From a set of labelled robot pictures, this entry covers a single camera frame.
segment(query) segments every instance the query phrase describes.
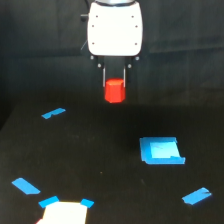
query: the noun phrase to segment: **red cube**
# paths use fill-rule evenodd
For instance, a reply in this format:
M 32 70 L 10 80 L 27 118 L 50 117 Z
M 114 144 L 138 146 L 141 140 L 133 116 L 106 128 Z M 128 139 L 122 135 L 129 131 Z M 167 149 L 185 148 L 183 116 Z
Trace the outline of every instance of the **red cube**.
M 125 99 L 124 80 L 108 79 L 105 85 L 105 100 L 110 103 L 121 103 Z

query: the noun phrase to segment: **blue tape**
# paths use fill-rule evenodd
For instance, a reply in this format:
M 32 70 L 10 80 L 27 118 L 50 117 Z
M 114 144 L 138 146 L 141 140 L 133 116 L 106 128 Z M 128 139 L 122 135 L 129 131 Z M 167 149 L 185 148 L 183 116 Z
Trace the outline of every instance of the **blue tape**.
M 207 190 L 206 188 L 201 188 L 185 197 L 183 197 L 182 199 L 184 200 L 184 202 L 186 204 L 191 204 L 194 205 L 199 201 L 202 201 L 203 199 L 211 196 L 212 194 L 209 192 L 209 190 Z
M 177 139 L 175 137 L 144 137 L 141 138 L 144 141 L 150 143 L 150 142 L 176 142 Z
M 65 109 L 58 108 L 56 110 L 53 110 L 49 113 L 46 113 L 46 114 L 42 115 L 42 117 L 45 118 L 45 119 L 49 119 L 52 115 L 58 115 L 58 114 L 61 114 L 63 112 L 65 112 Z
M 12 182 L 17 188 L 23 191 L 25 194 L 39 194 L 40 191 L 35 188 L 32 184 L 24 180 L 23 178 L 18 178 Z
M 50 204 L 53 204 L 53 203 L 55 203 L 55 202 L 58 202 L 58 201 L 59 201 L 59 199 L 58 199 L 56 196 L 54 196 L 54 197 L 48 198 L 48 199 L 46 199 L 46 200 L 44 200 L 44 201 L 41 201 L 41 202 L 39 202 L 38 204 L 39 204 L 42 208 L 45 208 L 46 206 L 48 206 L 48 205 L 50 205 Z
M 147 164 L 185 164 L 185 158 L 180 157 L 177 140 L 167 138 L 140 138 L 141 159 Z
M 94 202 L 87 200 L 87 199 L 82 199 L 81 205 L 86 206 L 87 208 L 91 208 L 93 206 Z

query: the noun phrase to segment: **black table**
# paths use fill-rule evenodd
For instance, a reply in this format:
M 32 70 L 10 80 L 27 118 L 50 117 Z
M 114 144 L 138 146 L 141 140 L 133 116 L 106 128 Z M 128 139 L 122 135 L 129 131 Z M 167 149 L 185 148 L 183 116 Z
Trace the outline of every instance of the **black table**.
M 176 137 L 185 165 L 142 162 L 141 137 Z M 24 103 L 0 133 L 0 223 L 36 223 L 38 202 L 55 195 L 93 200 L 86 224 L 222 223 L 223 171 L 223 108 Z M 19 177 L 41 193 L 18 190 Z M 183 202 L 202 187 L 212 197 Z

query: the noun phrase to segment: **blue tape piece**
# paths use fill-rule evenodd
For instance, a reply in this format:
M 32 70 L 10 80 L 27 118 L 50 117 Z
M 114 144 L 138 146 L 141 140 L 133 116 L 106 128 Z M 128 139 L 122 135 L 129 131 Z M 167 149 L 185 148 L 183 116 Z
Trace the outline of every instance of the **blue tape piece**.
M 140 138 L 141 159 L 147 164 L 185 164 L 180 157 L 176 138 Z
M 46 114 L 42 115 L 42 117 L 45 118 L 45 119 L 49 119 L 52 115 L 58 115 L 58 114 L 61 114 L 63 112 L 65 112 L 65 109 L 58 108 L 56 110 L 53 110 L 49 113 L 46 113 Z
M 207 190 L 206 188 L 201 188 L 185 197 L 183 197 L 182 199 L 184 200 L 184 202 L 186 204 L 191 204 L 194 205 L 199 201 L 202 201 L 203 199 L 211 196 L 212 194 L 209 192 L 209 190 Z
M 81 205 L 86 206 L 87 208 L 91 208 L 93 206 L 94 202 L 87 200 L 87 199 L 82 199 Z
M 144 139 L 144 141 L 147 142 L 176 142 L 177 143 L 177 139 L 175 137 L 144 137 L 141 138 Z
M 59 201 L 59 199 L 58 199 L 56 196 L 54 196 L 54 197 L 48 198 L 48 199 L 46 199 L 46 200 L 44 200 L 44 201 L 41 201 L 41 202 L 39 202 L 38 204 L 39 204 L 42 208 L 45 208 L 46 206 L 48 206 L 48 205 L 50 205 L 50 204 L 53 204 L 53 203 L 55 203 L 55 202 L 58 202 L 58 201 Z
M 35 188 L 32 184 L 24 180 L 23 178 L 18 178 L 12 182 L 17 188 L 23 191 L 25 194 L 39 194 L 40 191 Z

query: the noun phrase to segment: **white robot body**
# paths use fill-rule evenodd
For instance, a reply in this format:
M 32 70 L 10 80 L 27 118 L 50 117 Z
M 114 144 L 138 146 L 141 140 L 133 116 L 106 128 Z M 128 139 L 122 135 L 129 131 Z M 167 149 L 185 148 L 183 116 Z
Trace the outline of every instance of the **white robot body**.
M 91 4 L 87 38 L 96 56 L 135 56 L 141 51 L 143 22 L 140 5 L 133 0 L 100 0 L 106 4 L 131 3 L 122 7 Z

